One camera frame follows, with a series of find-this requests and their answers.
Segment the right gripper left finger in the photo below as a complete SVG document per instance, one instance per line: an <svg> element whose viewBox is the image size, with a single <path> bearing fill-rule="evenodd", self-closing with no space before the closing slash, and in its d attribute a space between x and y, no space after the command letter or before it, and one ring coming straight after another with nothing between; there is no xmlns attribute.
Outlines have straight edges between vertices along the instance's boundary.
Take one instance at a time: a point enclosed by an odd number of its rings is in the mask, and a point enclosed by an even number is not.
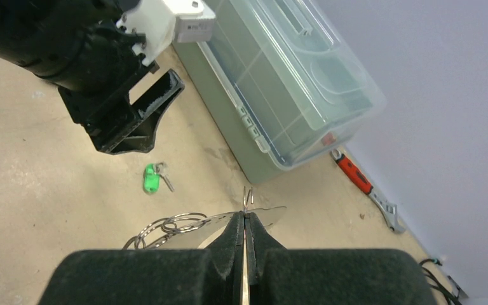
<svg viewBox="0 0 488 305"><path fill-rule="evenodd" d="M203 249L82 250L54 270L39 304L239 304L245 214Z"/></svg>

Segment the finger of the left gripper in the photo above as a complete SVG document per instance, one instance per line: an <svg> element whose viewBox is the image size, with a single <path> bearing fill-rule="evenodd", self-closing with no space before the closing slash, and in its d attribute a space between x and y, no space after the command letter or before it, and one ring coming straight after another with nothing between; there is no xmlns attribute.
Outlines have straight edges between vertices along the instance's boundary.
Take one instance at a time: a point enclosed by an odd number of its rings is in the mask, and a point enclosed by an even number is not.
<svg viewBox="0 0 488 305"><path fill-rule="evenodd" d="M119 101L97 122L97 151L111 155L152 151L159 122L184 87L169 69L134 103Z"/></svg>

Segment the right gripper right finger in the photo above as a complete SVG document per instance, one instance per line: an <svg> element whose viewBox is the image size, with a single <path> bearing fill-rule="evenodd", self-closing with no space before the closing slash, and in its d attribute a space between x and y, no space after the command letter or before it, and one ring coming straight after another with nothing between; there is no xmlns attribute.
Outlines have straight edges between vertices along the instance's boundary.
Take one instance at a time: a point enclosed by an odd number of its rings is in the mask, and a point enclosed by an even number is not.
<svg viewBox="0 0 488 305"><path fill-rule="evenodd" d="M418 263L393 248L287 249L245 216L251 304L436 304Z"/></svg>

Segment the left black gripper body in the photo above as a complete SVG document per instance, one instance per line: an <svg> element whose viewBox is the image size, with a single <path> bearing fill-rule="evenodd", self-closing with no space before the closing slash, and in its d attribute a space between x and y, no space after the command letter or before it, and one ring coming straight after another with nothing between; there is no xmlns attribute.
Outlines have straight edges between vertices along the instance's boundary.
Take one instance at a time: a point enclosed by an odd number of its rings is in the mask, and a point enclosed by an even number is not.
<svg viewBox="0 0 488 305"><path fill-rule="evenodd" d="M88 29L78 56L58 82L73 122L82 125L97 143L97 122L119 101L130 102L130 90L152 65L142 65L143 57L132 46L144 36L127 33L115 25Z"/></svg>

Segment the key with green tag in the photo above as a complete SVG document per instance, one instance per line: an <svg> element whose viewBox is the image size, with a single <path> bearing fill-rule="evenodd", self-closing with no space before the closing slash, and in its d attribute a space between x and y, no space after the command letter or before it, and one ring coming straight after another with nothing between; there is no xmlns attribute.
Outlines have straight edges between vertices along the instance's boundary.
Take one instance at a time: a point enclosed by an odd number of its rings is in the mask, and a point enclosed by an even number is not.
<svg viewBox="0 0 488 305"><path fill-rule="evenodd" d="M143 174L143 190L147 194L154 194L159 190L161 182L164 182L171 192L175 191L168 178L168 165L165 162L147 164Z"/></svg>

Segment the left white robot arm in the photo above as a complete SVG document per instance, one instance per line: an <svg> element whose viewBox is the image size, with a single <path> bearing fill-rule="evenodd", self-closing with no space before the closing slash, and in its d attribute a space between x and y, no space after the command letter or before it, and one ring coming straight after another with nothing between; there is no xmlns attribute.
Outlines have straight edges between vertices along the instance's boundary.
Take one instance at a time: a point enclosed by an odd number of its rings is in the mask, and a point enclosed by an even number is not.
<svg viewBox="0 0 488 305"><path fill-rule="evenodd" d="M118 1L0 1L0 58L57 86L73 120L106 154L148 153L184 89L169 70L136 101L130 90L158 64L142 30L118 25Z"/></svg>

